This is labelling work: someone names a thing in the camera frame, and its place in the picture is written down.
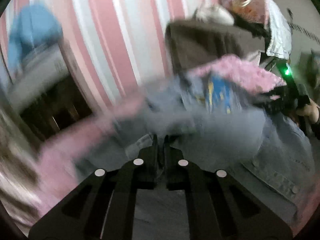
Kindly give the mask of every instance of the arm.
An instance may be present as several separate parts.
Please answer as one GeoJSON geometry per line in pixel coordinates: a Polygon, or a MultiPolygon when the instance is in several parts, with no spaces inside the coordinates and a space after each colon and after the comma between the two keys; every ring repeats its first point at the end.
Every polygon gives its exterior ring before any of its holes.
{"type": "Polygon", "coordinates": [[[297,114],[308,117],[312,131],[315,133],[317,139],[320,140],[320,107],[311,99],[310,102],[310,105],[297,110],[297,114]]]}

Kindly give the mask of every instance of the denim jacket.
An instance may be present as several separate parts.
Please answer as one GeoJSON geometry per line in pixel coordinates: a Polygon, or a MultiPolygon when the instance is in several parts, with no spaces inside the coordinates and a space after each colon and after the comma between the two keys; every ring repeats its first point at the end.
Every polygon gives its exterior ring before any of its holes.
{"type": "Polygon", "coordinates": [[[147,134],[179,135],[172,146],[185,159],[203,170],[227,170],[290,222],[315,168],[308,138],[289,118],[266,115],[252,106],[252,96],[215,76],[174,77],[161,91],[147,91],[136,117],[115,122],[116,135],[103,144],[103,152],[92,151],[77,162],[80,173],[120,168],[138,155],[141,143],[132,145],[147,134]]]}

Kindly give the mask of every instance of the black bracket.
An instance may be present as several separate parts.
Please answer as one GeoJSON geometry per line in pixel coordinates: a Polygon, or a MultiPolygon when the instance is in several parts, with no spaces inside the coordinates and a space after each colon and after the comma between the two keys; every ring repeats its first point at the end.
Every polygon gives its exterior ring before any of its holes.
{"type": "Polygon", "coordinates": [[[164,159],[168,190],[186,194],[190,239],[292,239],[289,226],[232,176],[202,171],[180,150],[153,145],[117,171],[96,170],[30,230],[30,240],[132,239],[137,189],[153,189],[164,159]]]}

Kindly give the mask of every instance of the blue towel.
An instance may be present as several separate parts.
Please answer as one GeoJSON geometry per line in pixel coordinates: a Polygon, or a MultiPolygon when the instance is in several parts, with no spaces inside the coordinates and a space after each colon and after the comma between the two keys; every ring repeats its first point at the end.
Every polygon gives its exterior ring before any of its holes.
{"type": "Polygon", "coordinates": [[[8,68],[15,73],[18,64],[34,48],[62,37],[62,27],[41,3],[25,6],[13,20],[8,45],[8,68]]]}

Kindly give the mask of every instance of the blue cloth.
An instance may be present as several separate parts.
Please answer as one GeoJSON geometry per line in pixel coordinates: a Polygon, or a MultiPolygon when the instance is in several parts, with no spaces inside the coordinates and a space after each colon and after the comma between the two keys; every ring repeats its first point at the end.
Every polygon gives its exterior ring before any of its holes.
{"type": "Polygon", "coordinates": [[[14,73],[21,60],[34,48],[57,41],[62,27],[41,3],[25,6],[13,20],[8,45],[8,68],[14,73]]]}
{"type": "Polygon", "coordinates": [[[219,76],[211,76],[208,82],[208,93],[206,105],[209,112],[212,112],[217,105],[223,104],[227,114],[231,113],[230,106],[230,84],[219,76]]]}

